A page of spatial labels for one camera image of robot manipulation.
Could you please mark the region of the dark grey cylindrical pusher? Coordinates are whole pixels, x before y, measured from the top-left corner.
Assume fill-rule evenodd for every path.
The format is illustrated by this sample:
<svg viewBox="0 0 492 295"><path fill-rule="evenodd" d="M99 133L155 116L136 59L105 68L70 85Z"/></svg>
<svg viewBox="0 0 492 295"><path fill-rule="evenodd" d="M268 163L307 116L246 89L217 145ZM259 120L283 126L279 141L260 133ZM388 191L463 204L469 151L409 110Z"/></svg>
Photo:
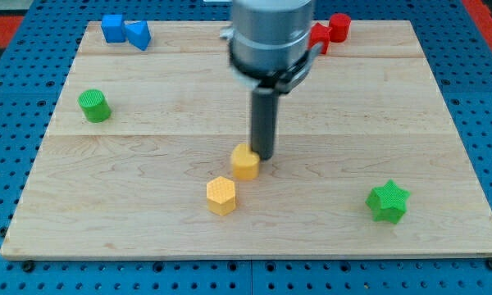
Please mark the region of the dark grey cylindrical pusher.
<svg viewBox="0 0 492 295"><path fill-rule="evenodd" d="M279 94L272 88L256 88L251 97L250 146L262 161L272 158L276 138Z"/></svg>

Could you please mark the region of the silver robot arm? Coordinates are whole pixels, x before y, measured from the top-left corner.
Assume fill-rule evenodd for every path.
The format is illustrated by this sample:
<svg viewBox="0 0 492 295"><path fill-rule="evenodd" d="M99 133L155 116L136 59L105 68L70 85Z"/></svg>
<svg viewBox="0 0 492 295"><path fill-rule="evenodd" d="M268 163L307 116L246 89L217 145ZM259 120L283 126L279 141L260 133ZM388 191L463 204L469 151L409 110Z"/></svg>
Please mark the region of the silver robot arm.
<svg viewBox="0 0 492 295"><path fill-rule="evenodd" d="M313 0L235 0L221 30L232 71L251 88L249 143L263 161L274 153L280 97L306 79L322 50L308 46L314 10Z"/></svg>

